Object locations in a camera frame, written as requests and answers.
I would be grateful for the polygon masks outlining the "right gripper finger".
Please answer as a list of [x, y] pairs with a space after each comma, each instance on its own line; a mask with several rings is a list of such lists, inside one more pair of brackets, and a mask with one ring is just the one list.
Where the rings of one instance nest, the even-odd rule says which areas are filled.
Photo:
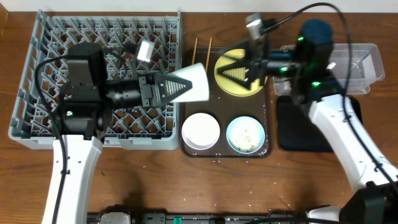
[[249, 49], [248, 43], [238, 43], [220, 50], [220, 57], [230, 59], [244, 59], [246, 58], [246, 51]]
[[217, 73], [228, 80], [250, 90], [251, 84], [248, 82], [246, 75], [246, 66], [244, 62], [235, 61], [231, 64], [223, 65], [216, 69]]

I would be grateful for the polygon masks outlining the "white cup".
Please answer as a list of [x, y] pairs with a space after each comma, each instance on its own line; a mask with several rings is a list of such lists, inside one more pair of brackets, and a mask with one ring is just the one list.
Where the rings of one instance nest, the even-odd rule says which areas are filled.
[[202, 63], [196, 63], [172, 72], [171, 76], [192, 82], [192, 88], [172, 100], [172, 103], [208, 101], [210, 99], [208, 78]]

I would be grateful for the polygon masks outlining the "light blue bowl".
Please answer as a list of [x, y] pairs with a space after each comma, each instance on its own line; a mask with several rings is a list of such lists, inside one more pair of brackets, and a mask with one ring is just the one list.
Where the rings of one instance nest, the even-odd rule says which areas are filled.
[[252, 154], [264, 145], [266, 132], [258, 120], [249, 116], [240, 116], [229, 123], [226, 140], [234, 151], [240, 154]]

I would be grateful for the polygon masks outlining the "white napkin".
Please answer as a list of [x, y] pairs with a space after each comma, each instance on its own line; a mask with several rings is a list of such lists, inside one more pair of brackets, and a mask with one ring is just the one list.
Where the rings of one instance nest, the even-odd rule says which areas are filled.
[[328, 70], [332, 70], [334, 67], [336, 66], [335, 62], [331, 62], [328, 64], [328, 66], [326, 67]]

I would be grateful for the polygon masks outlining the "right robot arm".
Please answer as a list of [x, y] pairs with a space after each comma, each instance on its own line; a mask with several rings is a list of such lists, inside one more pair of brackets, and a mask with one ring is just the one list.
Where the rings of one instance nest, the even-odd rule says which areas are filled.
[[353, 196], [341, 208], [309, 210], [298, 223], [396, 223], [397, 168], [383, 155], [351, 106], [351, 100], [328, 68], [333, 50], [329, 23], [310, 19], [299, 31], [293, 51], [271, 50], [267, 35], [278, 28], [273, 19], [246, 18], [250, 39], [238, 44], [242, 58], [218, 73], [250, 89], [266, 77], [284, 77], [293, 103], [323, 134], [343, 166]]

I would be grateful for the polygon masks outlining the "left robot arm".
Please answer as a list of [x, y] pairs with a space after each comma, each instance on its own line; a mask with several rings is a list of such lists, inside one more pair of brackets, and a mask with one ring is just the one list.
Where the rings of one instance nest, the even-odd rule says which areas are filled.
[[69, 81], [57, 108], [45, 105], [53, 122], [53, 169], [43, 223], [85, 223], [93, 175], [112, 122], [113, 110], [161, 108], [190, 91], [175, 73], [145, 73], [135, 80], [108, 80], [105, 54], [96, 43], [80, 43], [63, 55]]

